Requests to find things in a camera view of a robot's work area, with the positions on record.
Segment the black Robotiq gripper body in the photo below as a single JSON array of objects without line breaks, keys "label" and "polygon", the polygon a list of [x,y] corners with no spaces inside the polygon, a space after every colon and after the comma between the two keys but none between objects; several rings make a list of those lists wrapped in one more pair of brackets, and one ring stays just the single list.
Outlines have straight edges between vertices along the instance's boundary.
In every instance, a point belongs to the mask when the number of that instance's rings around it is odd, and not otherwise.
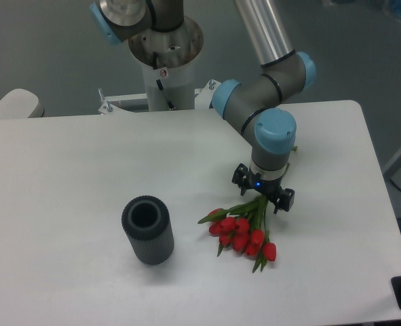
[{"label": "black Robotiq gripper body", "polygon": [[260,173],[253,173],[249,170],[247,189],[254,189],[268,198],[278,198],[281,194],[282,179],[283,176],[273,180],[262,179]]}]

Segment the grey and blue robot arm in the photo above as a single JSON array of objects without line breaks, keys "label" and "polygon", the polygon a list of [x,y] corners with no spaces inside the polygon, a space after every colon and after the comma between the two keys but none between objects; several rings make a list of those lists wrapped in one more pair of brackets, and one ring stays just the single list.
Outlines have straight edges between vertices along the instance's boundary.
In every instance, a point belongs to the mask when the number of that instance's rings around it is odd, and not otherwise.
[{"label": "grey and blue robot arm", "polygon": [[[274,1],[236,1],[235,6],[262,73],[247,86],[234,79],[222,82],[210,104],[252,148],[250,165],[236,168],[233,183],[242,192],[264,195],[276,210],[289,211],[294,191],[281,182],[297,123],[280,104],[315,81],[316,65],[291,46]],[[94,1],[90,11],[104,38],[127,43],[141,63],[150,111],[194,108],[191,67],[204,35],[185,15],[182,1]]]}]

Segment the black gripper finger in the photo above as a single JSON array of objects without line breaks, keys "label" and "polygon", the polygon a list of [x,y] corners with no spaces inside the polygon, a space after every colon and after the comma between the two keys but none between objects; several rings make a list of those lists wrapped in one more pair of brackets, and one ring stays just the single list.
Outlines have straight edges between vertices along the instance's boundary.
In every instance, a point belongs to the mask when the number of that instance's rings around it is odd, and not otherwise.
[{"label": "black gripper finger", "polygon": [[279,187],[272,195],[268,196],[268,200],[274,205],[273,213],[278,211],[288,212],[294,204],[295,191],[290,188],[283,189]]},{"label": "black gripper finger", "polygon": [[250,169],[240,163],[234,170],[231,182],[240,189],[240,195],[243,196],[247,190],[252,189],[252,173]]}]

